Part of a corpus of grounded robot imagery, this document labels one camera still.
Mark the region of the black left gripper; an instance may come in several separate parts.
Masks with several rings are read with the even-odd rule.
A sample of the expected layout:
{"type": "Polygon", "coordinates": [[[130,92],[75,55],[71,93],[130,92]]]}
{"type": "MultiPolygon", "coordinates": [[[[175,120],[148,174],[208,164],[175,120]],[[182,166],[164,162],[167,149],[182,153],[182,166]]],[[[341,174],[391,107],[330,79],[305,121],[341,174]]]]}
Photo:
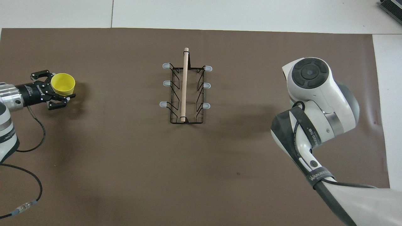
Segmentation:
{"type": "Polygon", "coordinates": [[[76,97],[76,94],[59,95],[55,97],[55,100],[50,100],[53,93],[50,86],[53,76],[54,74],[50,73],[49,70],[43,70],[31,74],[30,78],[33,83],[16,85],[16,89],[22,96],[24,107],[46,102],[48,110],[55,110],[66,107],[69,101],[76,97]]]}

